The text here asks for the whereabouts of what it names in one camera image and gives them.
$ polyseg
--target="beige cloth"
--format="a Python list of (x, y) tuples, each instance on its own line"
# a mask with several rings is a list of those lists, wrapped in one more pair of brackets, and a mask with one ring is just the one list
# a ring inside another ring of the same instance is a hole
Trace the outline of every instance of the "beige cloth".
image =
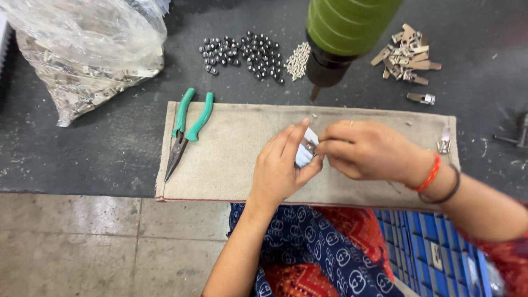
[[(444, 126), (449, 125), (451, 152), (442, 158), (460, 167), (453, 116), (359, 108), (215, 103), (209, 121), (199, 133), (200, 140), (189, 142), (180, 164), (165, 183), (168, 156), (174, 144), (171, 132), (176, 123), (176, 105), (176, 102), (169, 102), (167, 108), (155, 191), (158, 201), (245, 201), (251, 189), (254, 163), (262, 147), (284, 127), (305, 117), (310, 118), (310, 127), (317, 134), (340, 119), (377, 121), (431, 151), (437, 151), (436, 143)], [(187, 131), (203, 107), (203, 103), (189, 105)], [(436, 206), (421, 202), (415, 192), (402, 184), (350, 180), (330, 167), (326, 160), (322, 172), (285, 203), (437, 210)]]

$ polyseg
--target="concrete floor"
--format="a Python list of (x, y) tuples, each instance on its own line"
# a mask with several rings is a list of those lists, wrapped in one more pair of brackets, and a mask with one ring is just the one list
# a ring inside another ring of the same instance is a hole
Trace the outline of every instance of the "concrete floor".
[(228, 219), (224, 202), (0, 194), (0, 297), (198, 296)]

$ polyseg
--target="pliers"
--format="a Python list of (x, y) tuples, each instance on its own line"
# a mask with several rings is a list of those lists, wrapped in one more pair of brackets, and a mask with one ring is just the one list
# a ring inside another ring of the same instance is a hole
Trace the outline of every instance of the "pliers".
[(172, 131), (172, 136), (176, 138), (176, 143), (172, 147), (171, 154), (168, 158), (167, 173), (165, 174), (165, 182), (171, 177), (171, 174), (174, 172), (176, 166), (182, 158), (182, 154), (187, 147), (189, 141), (198, 141), (198, 132), (205, 125), (209, 117), (211, 116), (211, 111), (213, 110), (213, 93), (208, 92), (205, 96), (205, 107), (202, 111), (202, 114), (191, 127), (189, 132), (185, 134), (185, 117), (187, 115), (187, 108), (189, 103), (193, 99), (195, 90), (189, 88), (185, 95), (183, 95), (180, 104), (178, 105), (178, 113), (176, 114), (176, 127)]

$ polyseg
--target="green pliers handle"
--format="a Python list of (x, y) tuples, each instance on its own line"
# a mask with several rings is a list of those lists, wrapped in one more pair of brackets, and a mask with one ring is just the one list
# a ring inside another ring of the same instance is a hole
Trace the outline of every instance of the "green pliers handle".
[(185, 133), (185, 116), (187, 115), (187, 108), (189, 107), (189, 103), (191, 103), (191, 100), (193, 99), (195, 90), (194, 88), (189, 88), (187, 92), (185, 92), (185, 95), (183, 95), (182, 100), (180, 101), (180, 104), (178, 105), (178, 114), (176, 115), (176, 127), (174, 128), (174, 131), (172, 131), (172, 136), (176, 136), (176, 132), (180, 130), (182, 133)]
[(209, 117), (211, 116), (211, 112), (213, 111), (213, 93), (208, 92), (205, 96), (205, 107), (202, 111), (202, 114), (194, 123), (194, 125), (189, 130), (189, 133), (185, 134), (185, 138), (187, 138), (190, 141), (198, 141), (198, 132), (200, 129), (205, 125)]
[[(182, 100), (180, 101), (180, 104), (178, 105), (178, 113), (176, 115), (176, 126), (174, 128), (174, 131), (172, 131), (172, 136), (177, 137), (177, 131), (180, 130), (180, 132), (185, 133), (185, 117), (187, 115), (187, 109), (189, 107), (189, 103), (191, 103), (191, 100), (193, 99), (195, 90), (193, 88), (189, 88), (187, 92), (185, 92), (185, 95), (183, 95)], [(213, 98), (214, 95), (211, 92), (208, 92), (205, 96), (205, 107), (202, 111), (202, 114), (194, 123), (194, 125), (191, 127), (189, 132), (185, 135), (185, 138), (187, 138), (190, 141), (197, 141), (198, 140), (198, 132), (200, 129), (202, 129), (203, 125), (207, 122), (209, 117), (211, 116), (211, 112), (213, 110)]]

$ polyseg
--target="woman's right hand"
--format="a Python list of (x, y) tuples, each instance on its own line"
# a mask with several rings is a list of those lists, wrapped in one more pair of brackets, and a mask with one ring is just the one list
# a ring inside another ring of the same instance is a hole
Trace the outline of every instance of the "woman's right hand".
[(434, 155), (377, 122), (341, 120), (319, 136), (316, 153), (355, 180), (389, 180), (419, 187), (435, 162)]

